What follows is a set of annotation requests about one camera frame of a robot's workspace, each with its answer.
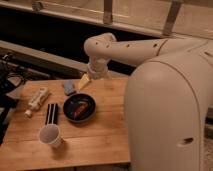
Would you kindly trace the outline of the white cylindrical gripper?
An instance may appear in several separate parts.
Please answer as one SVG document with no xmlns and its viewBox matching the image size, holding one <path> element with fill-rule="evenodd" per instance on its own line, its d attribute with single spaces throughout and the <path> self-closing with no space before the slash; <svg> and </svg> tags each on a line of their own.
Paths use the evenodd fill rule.
<svg viewBox="0 0 213 171">
<path fill-rule="evenodd" d="M 83 89 L 86 85 L 90 83 L 90 79 L 101 79 L 107 76 L 108 67 L 101 66 L 100 68 L 94 68 L 90 64 L 87 65 L 87 74 L 84 74 L 80 81 L 78 82 L 78 89 Z"/>
</svg>

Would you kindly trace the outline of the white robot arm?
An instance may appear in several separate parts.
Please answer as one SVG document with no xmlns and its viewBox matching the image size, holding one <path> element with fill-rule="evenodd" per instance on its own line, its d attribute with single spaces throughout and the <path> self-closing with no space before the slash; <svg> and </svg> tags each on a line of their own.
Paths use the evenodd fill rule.
<svg viewBox="0 0 213 171">
<path fill-rule="evenodd" d="M 109 60 L 135 67 L 124 96 L 132 171 L 204 171 L 204 128 L 213 106 L 213 40 L 88 38 L 88 75 Z"/>
</svg>

